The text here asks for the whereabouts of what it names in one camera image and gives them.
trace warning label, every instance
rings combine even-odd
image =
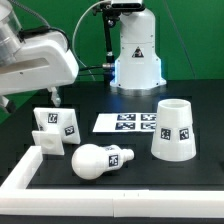
[[[136,48],[134,54],[132,55],[133,58],[144,58],[144,55],[139,47]]]

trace white block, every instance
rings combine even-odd
[[[223,191],[148,191],[114,199],[114,217],[224,218]]]
[[[32,131],[35,145],[41,146],[43,154],[64,155],[61,135],[57,130]]]
[[[80,135],[74,109],[35,108],[40,130],[58,130],[64,143],[79,144]]]
[[[43,156],[41,147],[31,146],[0,189],[26,189],[42,161]]]
[[[114,194],[107,190],[0,190],[0,214],[113,216]]]

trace inverted cup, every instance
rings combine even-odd
[[[185,161],[196,155],[191,103],[181,99],[158,104],[152,154],[166,161]]]

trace marker sheet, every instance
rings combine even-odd
[[[156,113],[99,114],[93,132],[154,132]]]

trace cable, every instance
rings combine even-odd
[[[103,66],[102,65],[88,66],[88,67],[85,67],[85,68],[80,68],[79,71],[82,72],[82,71],[91,70],[91,69],[98,69],[98,68],[103,68]]]
[[[59,28],[56,28],[56,27],[49,27],[49,30],[58,31],[59,33],[61,33],[65,37],[65,39],[67,41],[67,51],[68,51],[69,48],[70,48],[70,41],[69,41],[69,38],[68,38],[67,34],[63,30],[61,30]]]
[[[35,16],[38,18],[43,24],[46,26],[50,27],[50,24],[47,22],[46,19],[44,19],[39,13],[33,11],[32,9],[26,7],[25,5],[17,2],[16,0],[8,0],[9,2],[13,3],[14,5],[18,6],[19,8],[25,10],[26,12],[30,13],[31,15]]]
[[[176,34],[177,34],[177,37],[178,37],[178,39],[179,39],[179,41],[180,41],[180,44],[181,44],[181,46],[182,46],[182,48],[183,48],[183,50],[184,50],[184,54],[185,54],[185,56],[186,56],[186,58],[187,58],[187,60],[188,60],[188,63],[189,63],[189,65],[190,65],[190,69],[191,69],[191,72],[192,72],[192,74],[193,74],[193,77],[194,77],[194,79],[196,79],[196,73],[195,73],[194,66],[193,66],[193,64],[192,64],[192,62],[191,62],[191,59],[190,59],[190,56],[189,56],[189,54],[188,54],[186,45],[185,45],[185,43],[184,43],[184,41],[183,41],[183,38],[182,38],[182,36],[181,36],[181,34],[180,34],[179,30],[178,30],[178,27],[177,27],[177,25],[176,25],[176,23],[175,23],[174,18],[173,18],[173,16],[172,16],[172,13],[171,13],[171,11],[170,11],[169,5],[168,5],[168,3],[167,3],[166,0],[163,0],[163,4],[164,4],[165,9],[166,9],[166,11],[167,11],[167,14],[168,14],[168,16],[169,16],[169,18],[170,18],[170,20],[171,20],[171,23],[172,23],[172,25],[173,25],[173,28],[174,28],[174,30],[175,30],[175,32],[176,32]]]
[[[89,13],[90,10],[92,10],[94,7],[96,7],[97,5],[100,5],[102,3],[107,3],[107,2],[111,2],[111,0],[104,0],[104,1],[100,1],[100,2],[97,2],[95,4],[93,4],[92,6],[90,6],[85,12],[84,14],[80,17],[76,27],[75,27],[75,30],[74,30],[74,33],[73,33],[73,36],[72,36],[72,51],[73,51],[73,54],[76,58],[77,61],[79,61],[80,64],[82,64],[84,67],[87,67],[77,56],[76,54],[76,51],[75,51],[75,39],[76,39],[76,35],[77,35],[77,32],[78,32],[78,29],[79,29],[79,26],[82,22],[82,20],[84,19],[84,17]]]

